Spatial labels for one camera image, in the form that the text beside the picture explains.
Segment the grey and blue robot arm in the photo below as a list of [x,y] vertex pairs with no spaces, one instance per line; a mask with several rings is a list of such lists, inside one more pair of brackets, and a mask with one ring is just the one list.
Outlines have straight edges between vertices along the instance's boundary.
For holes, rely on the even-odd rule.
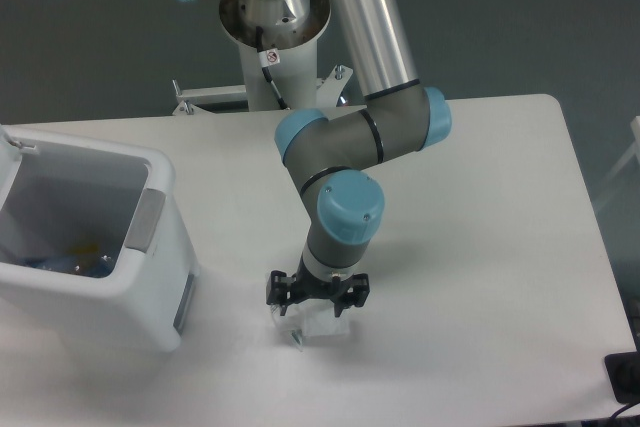
[[[316,39],[332,11],[365,104],[331,119],[296,101],[268,57]],[[274,140],[310,218],[296,272],[271,272],[266,302],[280,312],[311,299],[330,301],[336,314],[361,307],[370,282],[357,264],[384,210],[367,169],[444,140],[449,106],[421,84],[396,0],[221,0],[219,12],[227,34],[251,52],[267,107],[284,113]]]

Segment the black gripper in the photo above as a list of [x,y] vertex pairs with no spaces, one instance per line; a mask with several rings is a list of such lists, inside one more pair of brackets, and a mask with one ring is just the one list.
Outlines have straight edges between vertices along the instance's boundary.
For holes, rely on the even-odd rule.
[[354,274],[340,281],[323,281],[316,278],[303,261],[295,275],[273,270],[266,284],[266,304],[285,316],[288,307],[309,299],[331,300],[334,317],[340,318],[343,311],[351,307],[361,308],[370,293],[369,275]]

